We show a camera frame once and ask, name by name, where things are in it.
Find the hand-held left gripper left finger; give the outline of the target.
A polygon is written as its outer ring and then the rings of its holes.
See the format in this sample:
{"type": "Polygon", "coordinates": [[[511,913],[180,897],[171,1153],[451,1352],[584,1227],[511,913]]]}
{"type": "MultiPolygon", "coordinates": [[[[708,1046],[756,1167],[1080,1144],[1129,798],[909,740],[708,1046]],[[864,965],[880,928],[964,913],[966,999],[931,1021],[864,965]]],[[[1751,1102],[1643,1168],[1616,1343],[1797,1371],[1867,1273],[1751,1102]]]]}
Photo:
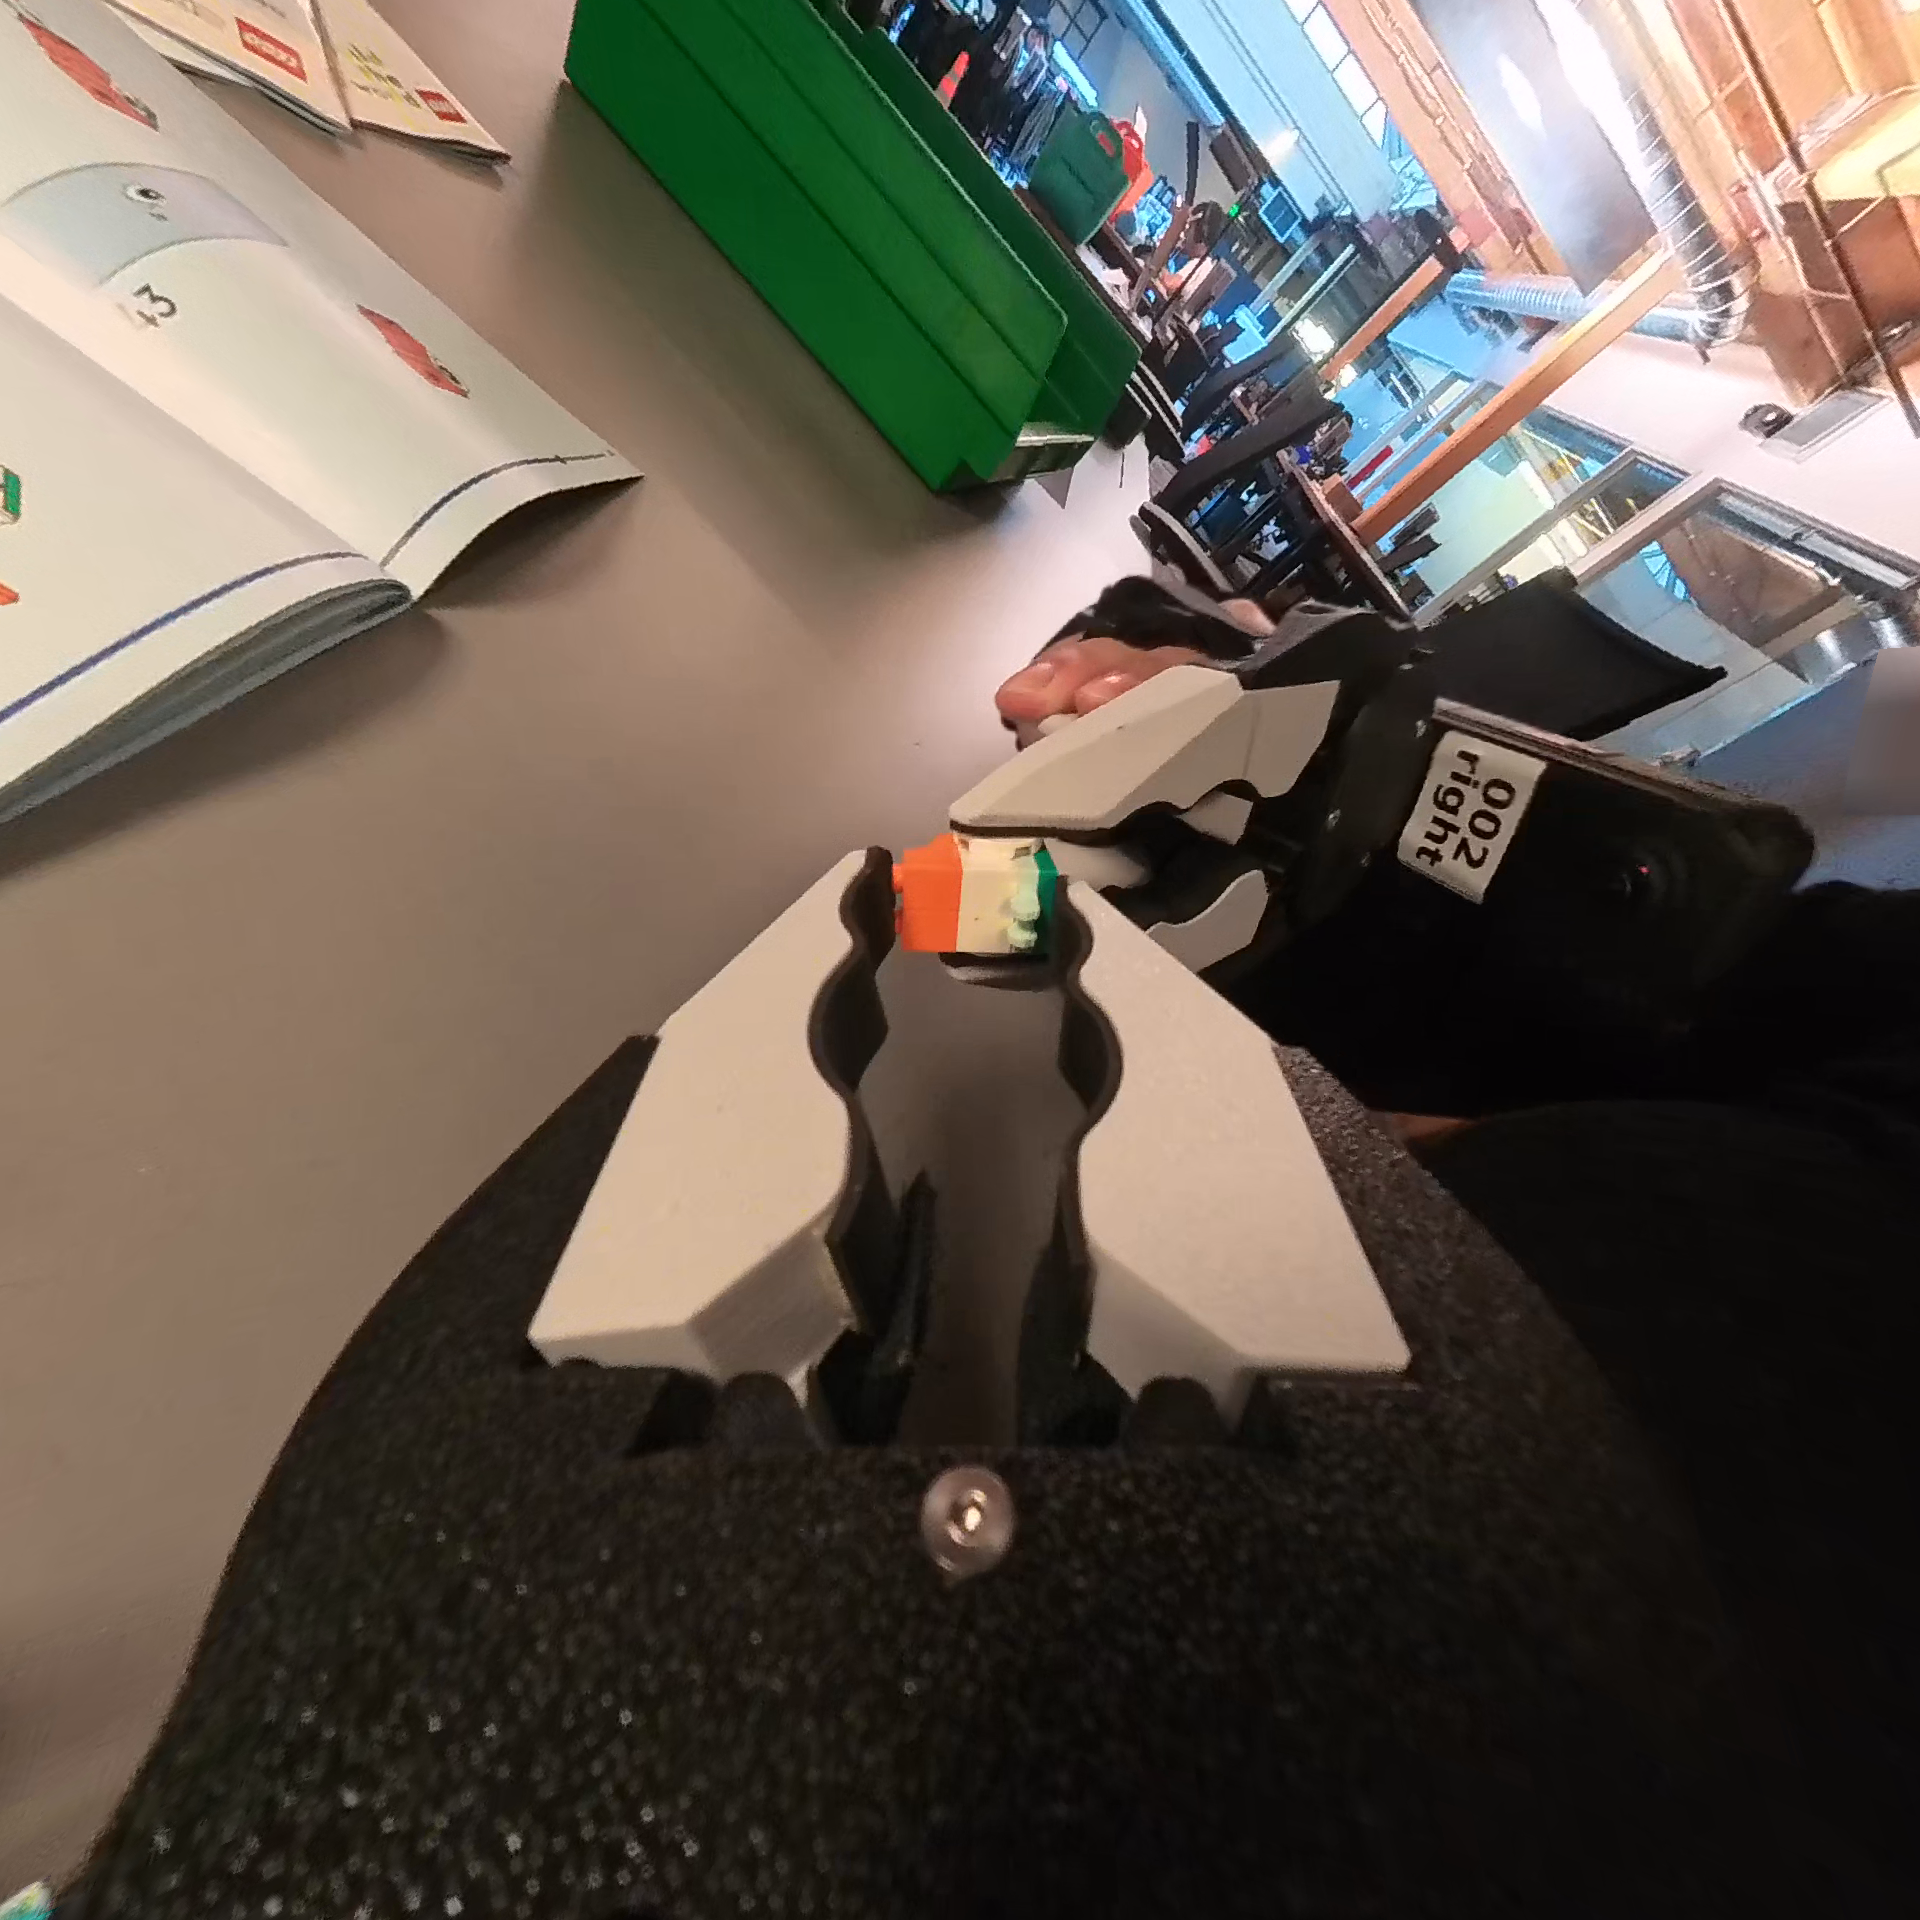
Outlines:
{"type": "Polygon", "coordinates": [[[891,1199],[859,1082],[891,940],[891,851],[857,850],[661,1026],[528,1324],[541,1363],[813,1396],[878,1328],[891,1199]]]}

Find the black mesh chair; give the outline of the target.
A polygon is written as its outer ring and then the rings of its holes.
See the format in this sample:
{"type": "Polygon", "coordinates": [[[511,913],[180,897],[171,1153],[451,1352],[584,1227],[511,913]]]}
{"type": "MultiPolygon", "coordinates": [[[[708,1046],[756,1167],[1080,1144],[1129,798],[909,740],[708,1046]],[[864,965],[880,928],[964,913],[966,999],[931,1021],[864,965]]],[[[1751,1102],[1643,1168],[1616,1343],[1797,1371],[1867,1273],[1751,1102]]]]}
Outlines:
{"type": "Polygon", "coordinates": [[[1210,473],[1194,460],[1129,525],[1155,567],[1216,600],[1301,600],[1325,588],[1318,528],[1282,450],[1210,473]]]}

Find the green plastic bin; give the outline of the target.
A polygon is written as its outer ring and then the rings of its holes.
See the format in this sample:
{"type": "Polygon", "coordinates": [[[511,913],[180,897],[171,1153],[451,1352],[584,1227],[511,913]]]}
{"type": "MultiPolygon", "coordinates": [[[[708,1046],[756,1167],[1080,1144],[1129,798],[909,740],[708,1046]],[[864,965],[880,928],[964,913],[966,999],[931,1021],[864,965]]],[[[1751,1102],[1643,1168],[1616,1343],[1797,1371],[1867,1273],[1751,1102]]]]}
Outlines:
{"type": "Polygon", "coordinates": [[[565,78],[931,492],[1117,425],[1136,337],[845,5],[574,5],[565,78]]]}

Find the small lego brick assembly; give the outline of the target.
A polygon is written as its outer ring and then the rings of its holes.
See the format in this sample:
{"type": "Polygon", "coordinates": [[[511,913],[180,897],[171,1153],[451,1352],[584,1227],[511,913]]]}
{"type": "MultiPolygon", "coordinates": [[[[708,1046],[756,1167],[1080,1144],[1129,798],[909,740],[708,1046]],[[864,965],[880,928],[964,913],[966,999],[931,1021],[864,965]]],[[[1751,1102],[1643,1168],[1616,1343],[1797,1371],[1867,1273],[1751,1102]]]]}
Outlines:
{"type": "Polygon", "coordinates": [[[897,948],[971,965],[1048,957],[1059,882],[1039,836],[940,833],[891,861],[897,948]]]}

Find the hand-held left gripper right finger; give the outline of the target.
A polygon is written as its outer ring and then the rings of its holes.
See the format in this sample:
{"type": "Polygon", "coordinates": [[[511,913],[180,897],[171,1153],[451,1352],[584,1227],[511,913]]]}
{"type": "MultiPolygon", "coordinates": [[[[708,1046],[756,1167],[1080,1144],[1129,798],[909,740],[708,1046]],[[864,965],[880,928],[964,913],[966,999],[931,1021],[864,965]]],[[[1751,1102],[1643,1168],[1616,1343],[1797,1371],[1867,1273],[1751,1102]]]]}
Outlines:
{"type": "Polygon", "coordinates": [[[1278,1046],[1088,882],[1055,920],[1061,1163],[1050,1355],[1141,1405],[1193,1385],[1243,1414],[1267,1381],[1403,1381],[1411,1343],[1278,1046]]]}

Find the small instruction booklet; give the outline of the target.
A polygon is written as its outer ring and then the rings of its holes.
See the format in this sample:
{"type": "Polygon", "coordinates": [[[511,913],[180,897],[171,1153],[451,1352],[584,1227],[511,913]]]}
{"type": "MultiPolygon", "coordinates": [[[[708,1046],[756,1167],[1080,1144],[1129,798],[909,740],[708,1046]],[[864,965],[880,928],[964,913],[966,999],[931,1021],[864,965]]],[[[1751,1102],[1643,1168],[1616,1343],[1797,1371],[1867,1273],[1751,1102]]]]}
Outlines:
{"type": "Polygon", "coordinates": [[[353,130],[379,130],[481,162],[509,152],[454,99],[372,5],[311,5],[353,130]]]}
{"type": "Polygon", "coordinates": [[[312,5],[113,5],[113,11],[166,62],[248,86],[317,130],[353,135],[312,5]]]}

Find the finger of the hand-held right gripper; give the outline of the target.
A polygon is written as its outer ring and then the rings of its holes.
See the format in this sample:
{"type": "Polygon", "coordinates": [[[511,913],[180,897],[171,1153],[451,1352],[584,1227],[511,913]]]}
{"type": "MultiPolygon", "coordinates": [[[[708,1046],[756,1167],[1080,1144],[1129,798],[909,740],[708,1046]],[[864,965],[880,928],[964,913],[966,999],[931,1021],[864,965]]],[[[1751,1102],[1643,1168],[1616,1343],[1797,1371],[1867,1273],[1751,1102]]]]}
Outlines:
{"type": "Polygon", "coordinates": [[[971,836],[1117,836],[1136,812],[1188,812],[1218,792],[1281,799],[1339,706],[1337,682],[1243,686],[1175,666],[1070,720],[954,799],[971,836]]]}
{"type": "Polygon", "coordinates": [[[1241,966],[1274,909],[1269,868],[1194,831],[1123,843],[1050,836],[1050,861],[1066,882],[1091,888],[1119,920],[1205,980],[1241,966]]]}

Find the person's right hand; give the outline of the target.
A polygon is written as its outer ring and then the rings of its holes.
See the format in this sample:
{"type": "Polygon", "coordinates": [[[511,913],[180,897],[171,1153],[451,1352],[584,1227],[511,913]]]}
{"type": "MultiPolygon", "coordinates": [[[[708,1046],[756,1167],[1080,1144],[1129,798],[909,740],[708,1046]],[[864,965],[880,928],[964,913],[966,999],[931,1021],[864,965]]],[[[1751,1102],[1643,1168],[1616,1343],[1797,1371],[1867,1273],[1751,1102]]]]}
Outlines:
{"type": "Polygon", "coordinates": [[[1050,640],[995,688],[995,720],[1024,748],[1048,723],[1091,714],[1175,662],[1186,662],[1180,648],[1151,651],[1088,633],[1050,640]]]}

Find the wooden post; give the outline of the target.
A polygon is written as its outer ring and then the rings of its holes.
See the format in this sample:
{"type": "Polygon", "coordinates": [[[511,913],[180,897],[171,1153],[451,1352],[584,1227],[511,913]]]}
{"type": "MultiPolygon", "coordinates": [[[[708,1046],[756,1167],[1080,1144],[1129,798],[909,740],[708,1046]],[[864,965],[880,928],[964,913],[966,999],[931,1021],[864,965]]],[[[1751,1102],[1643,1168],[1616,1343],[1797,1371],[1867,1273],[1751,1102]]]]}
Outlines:
{"type": "Polygon", "coordinates": [[[1492,450],[1515,425],[1549,404],[1572,377],[1585,374],[1624,337],[1633,333],[1675,288],[1680,268],[1670,250],[1648,253],[1647,263],[1621,278],[1601,301],[1549,333],[1532,349],[1525,366],[1499,386],[1499,392],[1448,442],[1439,442],[1418,467],[1387,487],[1372,505],[1352,521],[1352,537],[1375,550],[1408,515],[1413,515],[1434,492],[1449,487],[1466,467],[1492,450]]]}

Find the open pale blue instruction booklet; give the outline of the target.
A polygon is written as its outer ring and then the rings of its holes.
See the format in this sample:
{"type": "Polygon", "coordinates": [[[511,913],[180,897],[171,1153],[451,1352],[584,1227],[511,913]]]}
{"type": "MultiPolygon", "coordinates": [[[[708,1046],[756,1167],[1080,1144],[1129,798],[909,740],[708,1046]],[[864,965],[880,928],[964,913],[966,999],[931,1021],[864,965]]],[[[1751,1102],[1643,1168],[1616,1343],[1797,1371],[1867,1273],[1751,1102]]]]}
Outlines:
{"type": "Polygon", "coordinates": [[[109,5],[3,5],[3,823],[628,465],[109,5]]]}

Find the person's right forearm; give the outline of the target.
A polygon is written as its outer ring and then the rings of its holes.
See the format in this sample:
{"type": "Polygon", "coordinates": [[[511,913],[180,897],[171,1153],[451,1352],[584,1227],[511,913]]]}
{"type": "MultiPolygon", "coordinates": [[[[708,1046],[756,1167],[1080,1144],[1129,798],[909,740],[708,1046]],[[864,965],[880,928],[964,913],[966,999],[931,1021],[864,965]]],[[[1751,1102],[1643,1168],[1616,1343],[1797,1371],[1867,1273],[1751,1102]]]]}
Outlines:
{"type": "Polygon", "coordinates": [[[1601,740],[1728,678],[1590,603],[1556,567],[1420,627],[1438,693],[1573,740],[1601,740]]]}

